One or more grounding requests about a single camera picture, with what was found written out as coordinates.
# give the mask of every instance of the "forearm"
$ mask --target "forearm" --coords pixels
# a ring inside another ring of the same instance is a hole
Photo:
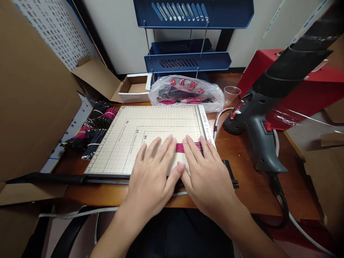
[[[244,258],[249,257],[288,257],[255,223],[248,209],[239,201],[228,208],[225,218],[218,225],[237,245]]]
[[[91,258],[125,257],[130,245],[147,222],[145,218],[137,218],[135,207],[123,203],[94,247]]]

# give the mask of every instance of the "plastic sheet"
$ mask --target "plastic sheet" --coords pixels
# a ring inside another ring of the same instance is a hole
[[[273,109],[270,115],[272,127],[274,122],[292,126],[286,132],[302,153],[344,145],[344,125],[333,123],[324,110],[311,117],[290,109]]]
[[[152,106],[202,104],[207,113],[220,112],[225,102],[218,85],[181,75],[158,79],[148,93]]]

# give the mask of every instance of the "white cardboard box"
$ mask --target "white cardboard box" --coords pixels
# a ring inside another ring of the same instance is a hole
[[[100,60],[86,56],[72,70],[81,85],[91,86],[110,101],[133,103],[149,101],[151,73],[128,75],[121,82]]]

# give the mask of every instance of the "plastic cup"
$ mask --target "plastic cup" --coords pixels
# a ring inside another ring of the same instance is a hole
[[[225,106],[228,106],[241,94],[241,90],[234,86],[227,86],[223,89],[223,93],[225,95]]]

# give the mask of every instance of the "red switch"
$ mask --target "red switch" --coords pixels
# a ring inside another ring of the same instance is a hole
[[[266,130],[267,132],[272,131],[272,129],[271,129],[271,123],[269,123],[269,122],[264,122],[263,125],[264,125],[265,130]]]

